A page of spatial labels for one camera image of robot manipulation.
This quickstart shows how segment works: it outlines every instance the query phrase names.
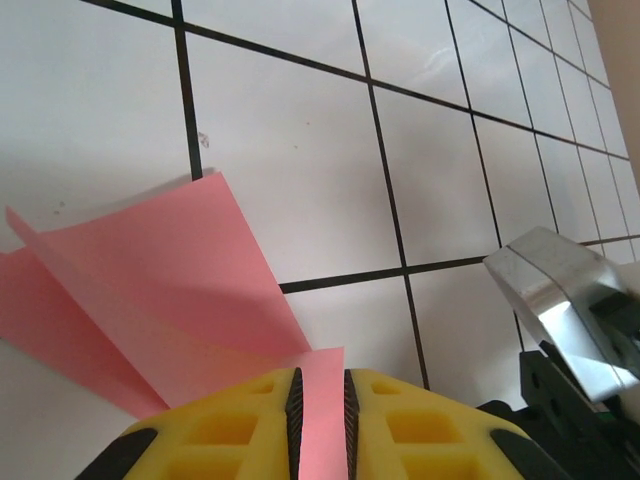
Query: white tiled wall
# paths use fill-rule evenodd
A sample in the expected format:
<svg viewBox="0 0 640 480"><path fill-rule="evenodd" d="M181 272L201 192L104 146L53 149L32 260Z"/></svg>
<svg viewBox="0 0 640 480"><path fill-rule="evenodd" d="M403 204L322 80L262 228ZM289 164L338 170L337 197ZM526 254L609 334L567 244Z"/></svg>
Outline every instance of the white tiled wall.
<svg viewBox="0 0 640 480"><path fill-rule="evenodd" d="M471 405L522 404L514 317L479 264L498 235L557 225L611 240L590 248L616 262L640 254L585 0L358 0L361 32L349 0L182 0L188 127L161 24L172 2L125 3L168 20L78 0L4 6L0 203L38 229L188 181L186 132L199 132L202 166L225 174L311 343L421 385L419 348L433 390ZM0 251L19 246L0 225ZM371 272L381 279L345 280ZM55 413L0 448L7 478L72 476L130 421L1 347L0 427Z"/></svg>

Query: black mechanical part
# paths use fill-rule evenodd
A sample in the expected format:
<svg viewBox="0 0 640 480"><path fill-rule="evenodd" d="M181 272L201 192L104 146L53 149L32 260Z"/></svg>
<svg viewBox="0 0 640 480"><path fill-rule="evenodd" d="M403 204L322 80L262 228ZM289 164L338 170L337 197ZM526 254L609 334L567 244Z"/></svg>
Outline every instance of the black mechanical part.
<svg viewBox="0 0 640 480"><path fill-rule="evenodd" d="M532 440L497 428L491 439L525 480L571 480L571 477Z"/></svg>
<svg viewBox="0 0 640 480"><path fill-rule="evenodd" d="M284 411L287 415L287 445L289 454L289 478L298 480L300 467L300 443L302 442L302 415L304 411L302 369L296 368L291 380Z"/></svg>
<svg viewBox="0 0 640 480"><path fill-rule="evenodd" d="M157 435L157 430L143 428L115 439L76 480L124 479Z"/></svg>
<svg viewBox="0 0 640 480"><path fill-rule="evenodd" d="M611 340L618 366L640 378L640 303L626 293L612 293L590 308Z"/></svg>
<svg viewBox="0 0 640 480"><path fill-rule="evenodd" d="M360 405L351 370L344 371L344 430L347 440L347 466L349 480L356 479L358 463L358 415Z"/></svg>
<svg viewBox="0 0 640 480"><path fill-rule="evenodd" d="M521 353L520 384L528 407L514 412L493 401L480 409L522 428L571 478L640 478L626 448L638 441L636 430L595 412L549 358Z"/></svg>

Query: folded pink paper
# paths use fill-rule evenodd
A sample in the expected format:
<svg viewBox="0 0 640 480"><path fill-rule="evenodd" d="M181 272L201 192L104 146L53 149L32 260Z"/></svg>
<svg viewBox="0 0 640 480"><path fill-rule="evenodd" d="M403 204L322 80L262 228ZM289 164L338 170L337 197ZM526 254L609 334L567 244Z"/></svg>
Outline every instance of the folded pink paper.
<svg viewBox="0 0 640 480"><path fill-rule="evenodd" d="M0 336L137 418L168 408L27 249L0 256Z"/></svg>
<svg viewBox="0 0 640 480"><path fill-rule="evenodd" d="M7 220L171 407L301 366L300 478L346 478L342 350L310 351L221 175L54 232Z"/></svg>

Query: pink paper sheet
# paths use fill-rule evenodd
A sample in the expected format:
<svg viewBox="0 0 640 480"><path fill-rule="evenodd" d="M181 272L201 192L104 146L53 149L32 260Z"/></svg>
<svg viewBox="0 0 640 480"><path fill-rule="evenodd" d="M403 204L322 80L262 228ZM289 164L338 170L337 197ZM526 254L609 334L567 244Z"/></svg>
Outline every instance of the pink paper sheet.
<svg viewBox="0 0 640 480"><path fill-rule="evenodd" d="M192 335L261 355L311 349L221 174L40 237L76 271Z"/></svg>
<svg viewBox="0 0 640 480"><path fill-rule="evenodd" d="M0 256L0 336L137 418L167 409L27 249Z"/></svg>
<svg viewBox="0 0 640 480"><path fill-rule="evenodd" d="M300 478L346 478L342 349L310 352L221 175L45 234L7 220L169 406L301 366Z"/></svg>
<svg viewBox="0 0 640 480"><path fill-rule="evenodd" d="M344 350L316 350L291 363L302 368L304 385L299 477L345 480Z"/></svg>

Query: black grout line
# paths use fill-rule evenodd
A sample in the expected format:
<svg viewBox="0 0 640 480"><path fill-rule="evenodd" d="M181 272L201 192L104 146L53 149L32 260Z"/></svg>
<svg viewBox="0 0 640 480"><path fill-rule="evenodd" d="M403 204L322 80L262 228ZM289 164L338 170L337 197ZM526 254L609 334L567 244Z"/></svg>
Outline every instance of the black grout line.
<svg viewBox="0 0 640 480"><path fill-rule="evenodd" d="M147 20L149 22L157 23L159 25L164 25L166 27L173 27L175 24L175 22L173 21L173 18L171 17L167 17L159 13L151 12L149 10L144 10L143 8L134 7L133 5L118 2L116 0L80 0L80 1L84 3L89 3L91 5L96 5L98 7L103 7L108 10L113 10L114 12L124 13L125 15L130 15L132 17L140 18L142 20Z"/></svg>
<svg viewBox="0 0 640 480"><path fill-rule="evenodd" d="M498 246L502 247L502 239L500 237L500 229L498 227L498 217L496 216L495 206L493 204L493 198L491 196L491 188L489 186L489 177L487 175L487 169L484 163L484 156L482 155L482 146L480 144L480 136L478 135L478 127L476 125L476 115L473 112L473 106L471 104L471 95L469 94L469 87L467 85L467 78L464 74L464 68L462 66L462 57L460 56L460 48L458 46L458 39L456 37L456 31L453 26L453 18L451 16L451 8L449 6L449 0L444 0L444 6L447 11L447 20L449 21L449 29L451 30L451 38L453 40L453 47L456 51L456 57L458 59L458 68L460 69L460 76L462 77L462 86L464 87L464 93L467 98L467 105L469 106L469 111L471 112L471 125L473 126L473 135L476 139L476 146L478 148L478 156L480 157L480 164L482 165L482 175L484 177L485 188L487 190L487 196L489 198L489 204L491 206L491 215L493 216L493 226L496 232L496 238L498 240ZM522 339L522 332L520 331L520 325L518 322L518 317L515 312L513 313L513 320L516 325L516 332L518 334L518 341L520 342L521 348L524 350L524 341Z"/></svg>
<svg viewBox="0 0 640 480"><path fill-rule="evenodd" d="M547 14L544 11L544 7L542 6L542 0L538 0L540 4L540 10L542 10L542 20L544 21L544 27L547 31L547 38L549 39L549 45L551 49L553 49L553 39L551 38L551 31L549 30L549 24L547 23ZM560 92L562 93L562 101L564 102L564 108L567 112L567 118L569 119L569 127L571 128L571 135L573 135L573 140L576 141L576 131L573 126L573 120L571 118L571 112L569 111L569 103L567 102L567 95L564 91L564 85L562 84L562 76L560 75L560 67L558 66L558 58L553 57L553 64L556 67L556 75L558 76L558 83L560 85ZM596 216L596 209L593 206L593 199L591 198L591 189L589 188L589 182L587 181L587 174L584 171L584 165L582 163L582 154L580 153L580 148L576 144L576 154L578 155L578 162L580 163L580 171L582 172L582 179L584 180L585 187L587 189L587 197L589 198L589 206L591 207L591 214L593 215L593 221L596 226L596 233L598 234L598 238L602 238L602 234L600 233L600 224L598 223L598 217Z"/></svg>
<svg viewBox="0 0 640 480"><path fill-rule="evenodd" d="M185 23L184 27L187 32L192 33L194 35L198 35L200 37L209 38L211 40L217 40L219 42L226 43L228 45L233 45L236 47L243 48L245 50L261 53L269 57L279 58L280 60L296 63L298 65L304 65L306 67L311 67L316 70L332 73L340 77L350 78L352 80L357 80L363 83L367 82L366 76L363 76L361 74L353 73L338 67L332 67L331 65L327 65L325 63L304 58L299 55L295 55L293 53L288 53L282 50L278 50L276 48L267 47L266 45L261 45L259 43L255 43L249 40L244 40L242 38L234 37L233 35L227 35L226 33L221 33L215 30L210 30L205 27L193 25L192 23Z"/></svg>
<svg viewBox="0 0 640 480"><path fill-rule="evenodd" d="M176 38L176 52L178 55L178 70L180 72L180 88L182 90L182 105L184 108L184 122L189 147L189 163L191 165L191 179L202 178L202 160L200 159L200 143L198 141L198 126L196 123L196 109L193 103L193 87L189 72L189 55L187 53L187 38L184 30L182 1L171 0L171 10L175 24L173 31Z"/></svg>
<svg viewBox="0 0 640 480"><path fill-rule="evenodd" d="M588 242L582 242L580 245L584 247L590 247L592 245L604 245L605 243L623 242L625 240L636 240L638 238L640 238L640 234L627 235L626 237L612 237L612 238L603 238L601 240L590 240Z"/></svg>
<svg viewBox="0 0 640 480"><path fill-rule="evenodd" d="M578 42L578 50L580 51L580 59L582 60L582 65L585 70L587 69L587 63L584 61L584 54L582 53L582 45L580 44L580 37L578 36L578 29L576 28L576 22L573 18L573 9L571 8L572 3L567 0L567 7L569 8L569 16L571 17L571 24L573 25L573 33L576 36L576 41ZM598 105L596 103L596 97L593 94L593 87L589 79L587 79L587 85L589 86L589 93L591 94L591 102L593 103L593 110L596 112L596 120L598 121L598 129L600 130L600 136L602 137L602 143L604 144L605 150L608 150L607 147L607 139L604 135L604 129L602 128L602 122L600 121L600 114L598 113ZM627 216L624 213L624 207L622 206L622 198L620 197L620 190L618 189L618 181L616 180L616 174L613 171L613 164L611 163L611 157L607 155L607 162L609 162L609 170L611 171L611 177L613 178L613 186L616 189L616 195L618 197L618 204L620 205L620 212L622 213L622 220L624 222L624 228L627 231L627 235L630 235L629 224L627 223ZM631 253L633 255L633 259L636 259L635 250L633 248L633 244L631 244Z"/></svg>
<svg viewBox="0 0 640 480"><path fill-rule="evenodd" d="M587 17L587 20L593 23L593 19L587 14L587 12L583 11L575 2L572 2L571 0L569 0L569 3L573 5L581 14Z"/></svg>
<svg viewBox="0 0 640 480"><path fill-rule="evenodd" d="M516 311L513 311L513 320L516 322L516 331L518 332L518 341L520 343L520 351L524 352L524 339L522 338L522 327L520 326L520 319L518 318L518 314Z"/></svg>
<svg viewBox="0 0 640 480"><path fill-rule="evenodd" d="M623 242L625 240L640 239L640 234L629 235L626 237L612 237L597 240L589 240L579 243L583 247L593 245L604 245L606 243ZM482 263L485 256L459 258L456 260L445 260L442 262L424 263L420 265L409 265L405 268L388 268L384 270L371 270L367 272L350 273L347 275L336 275L334 277L313 278L309 280L298 280L295 282L281 283L280 289L284 294L307 292L309 290L318 290L322 288L340 287L342 285L351 285L353 283L371 282L375 280L383 280L385 278L402 277L406 275L415 275L418 273L434 272L437 270L447 270L450 268L465 267L468 265L476 265Z"/></svg>
<svg viewBox="0 0 640 480"><path fill-rule="evenodd" d="M505 19L509 20L507 16L507 8L504 5L504 0L502 0L502 11L504 12ZM529 116L529 123L531 123L531 127L535 128L533 123L533 115L531 115L531 107L529 106L529 98L527 97L527 91L524 88L524 80L522 79L522 71L520 70L520 62L518 61L518 54L516 53L516 46L513 43L513 33L511 32L511 28L507 24L507 31L509 33L509 43L511 43L511 51L513 52L513 58L516 62L516 70L518 71L518 79L520 80L520 88L522 89L522 96L524 97L524 104L527 107L527 115ZM558 218L556 216L556 210L553 208L553 199L551 198L551 190L549 190L549 182L547 180L547 172L544 168L544 162L542 161L542 154L540 153L540 145L538 145L538 136L533 134L533 141L536 144L536 152L538 152L538 161L540 162L540 169L542 170L542 178L544 179L544 188L547 191L547 199L549 200L549 207L551 208L551 215L553 216L553 225L555 226L556 233L560 232L558 228Z"/></svg>
<svg viewBox="0 0 640 480"><path fill-rule="evenodd" d="M458 69L460 70L460 77L462 79L462 86L464 88L464 95L467 99L467 112L471 117L471 126L473 128L473 135L476 140L476 148L478 149L478 157L480 158L480 166L482 167L482 177L484 179L485 190L487 191L487 198L489 200L489 206L491 207L491 217L493 218L493 228L496 233L496 239L498 240L498 246L502 247L502 239L500 238L500 229L498 228L498 217L496 215L495 205L493 204L493 196L491 195L491 188L489 187L489 176L487 174L487 168L484 163L484 156L482 155L482 146L480 145L480 136L478 135L478 127L476 125L475 112L471 106L471 96L469 94L469 87L467 86L467 78L462 68L462 57L460 56L460 49L458 48L458 39L456 38L455 29L453 28L453 19L451 18L451 10L449 9L449 1L444 0L444 6L447 11L447 20L449 22L449 30L451 31L451 38L453 40L453 47L456 51L456 59L458 61Z"/></svg>
<svg viewBox="0 0 640 480"><path fill-rule="evenodd" d="M540 40L538 40L537 38L532 37L531 35L529 35L527 32L525 32L524 30L522 30L521 28L517 27L516 25L509 23L509 21L505 18L502 18L500 15L498 15L497 13L489 10L487 7L485 7L484 5L478 3L477 0L468 0L469 2L473 3L476 7L484 10L486 13L488 13L489 15L497 18L498 20L500 20L502 23L507 24L509 27L513 28L516 32L524 35L525 37L527 37L529 40L531 40L532 42L534 42L535 44L541 46L542 48L544 48L547 52L551 53L554 57L558 57L562 60L564 60L565 62L567 62L569 65L573 66L574 68L580 70L582 73L584 73L587 77L592 78L594 81L598 82L600 85L602 85L605 88L608 88L609 90L611 90L611 87L609 85L607 85L606 83L604 83L602 80L594 77L593 75L591 75L589 72L587 72L586 68L582 69L581 67L579 67L578 65L576 65L575 63L573 63L571 60L563 57L562 55L560 55L558 52L554 51L553 48L550 48L549 45L545 45L544 43L542 43Z"/></svg>
<svg viewBox="0 0 640 480"><path fill-rule="evenodd" d="M117 2L114 0L81 0L87 3L91 3L97 6L101 6L101 7L105 7L107 9L110 10L114 10L114 11L118 11L118 12L122 12L128 15L132 15L134 17L143 19L143 20L150 20L150 21L154 21L155 23L160 23L162 25L167 25L167 26L174 26L175 22L173 21L173 19L168 18L168 17L164 17L162 15L159 14L152 14L152 12L148 12L146 10L142 10L136 7L130 7L126 4L123 4L121 2ZM193 25L190 23L184 23L184 30L185 32L191 33L193 35L198 35L200 37L204 37L204 38L208 38L211 40L216 40L219 41L221 43L225 43L227 45L233 45L245 50L250 50L262 55L267 55L269 57L273 57L273 58L278 58L280 60L284 60L287 62L291 62L291 63L295 63L298 65L302 65L305 67L309 67L309 68L313 68L315 70L320 70L326 73L330 73L333 75L337 75L343 78L348 78L351 80L355 80L357 82L362 82L362 83L371 83L372 85L385 89L385 90L389 90L392 92L396 92L399 93L401 95L406 95L406 96L410 96L416 99L420 99L420 100L424 100L426 102L430 102L430 103L435 103L437 105L442 105L444 107L448 107L448 108L452 108L454 110L458 110L461 112L465 112L465 113L471 113L474 116L477 117L481 117L481 118L486 118L487 120L492 120L494 122L498 122L501 123L503 125L508 125L514 128L518 128L520 130L526 130L528 132L532 132L535 133L537 135L542 135L548 138L552 138L555 140L558 140L560 142L564 142L564 143L568 143L570 145L577 145L581 148L585 148L587 150L592 150L594 152L598 152L598 153L604 153L607 155L610 155L614 158L619 158L620 160L625 160L625 161L629 161L629 157L625 157L623 155L618 155L616 153L612 153L612 152L606 152L602 149L599 149L597 147L592 147L590 145L585 145L582 143L578 143L575 140L571 140L568 138L563 138L563 137L559 137L557 135L553 135L551 133L547 133L547 132L542 132L542 131L538 131L536 129L534 129L531 126L527 126L527 125L521 125L519 123L515 123L512 122L510 120L506 120L503 118L499 118L496 117L494 115L490 115L488 113L483 113L483 112L479 112L479 111L474 111L469 107L464 107L452 102L449 102L447 100L442 100L442 99L438 99L429 95L425 95L419 92L414 92L412 90L408 90L406 88L403 87L399 87L396 85L391 85L389 83L380 81L380 80L376 80L376 79L367 79L366 76L363 76L361 74L358 73L354 73L354 72L350 72L348 70L344 70L338 67L333 67L331 65L327 65L321 62L317 62L315 60L311 60L308 58L304 58L304 57L300 57L298 55L294 55L291 53L287 53L284 52L282 50L278 50L275 48L271 48L271 47L267 47L265 45L260 45L258 43L255 42L251 42L249 40L244 40L238 37L234 37L232 35L228 35L225 33L221 33L221 32L217 32L215 30L210 30L208 28L205 27L201 27L198 25ZM516 27L513 27L514 30L522 33L523 35L527 36L525 33L521 32L520 30L518 30Z"/></svg>
<svg viewBox="0 0 640 480"><path fill-rule="evenodd" d="M369 67L369 59L367 57L367 48L364 41L364 33L362 31L362 24L360 23L360 13L358 11L357 0L352 0L351 5L353 7L353 16L355 20L356 31L358 33L358 42L360 43L360 51L362 53L362 63L364 65L364 72L367 79L367 89L369 90L369 99L371 101L371 112L373 114L373 123L376 129L376 135L378 137L378 147L380 148L380 158L382 160L382 170L384 172L384 179L387 186L387 194L389 195L389 206L391 207L391 216L393 218L393 227L396 234L396 240L398 243L398 253L400 255L400 265L402 267L402 276L404 278L405 290L407 292L407 301L409 302L409 313L411 316L411 325L413 327L413 335L416 342L416 350L418 354L418 363L420 364L420 372L422 373L422 381L424 388L429 389L429 374L427 372L427 364L424 359L424 351L422 349L422 341L420 339L420 327L418 325L418 315L416 312L415 301L413 298L413 292L411 289L411 280L409 274L406 271L407 258L404 251L404 243L402 242L402 231L400 229L400 218L398 216L398 209L396 206L395 195L393 193L393 185L391 183L391 172L389 170L389 162L387 159L387 152L384 146L384 138L382 136L382 126L380 123L380 115L378 113L378 106L376 104L376 96L373 88L373 82L371 81L371 69Z"/></svg>

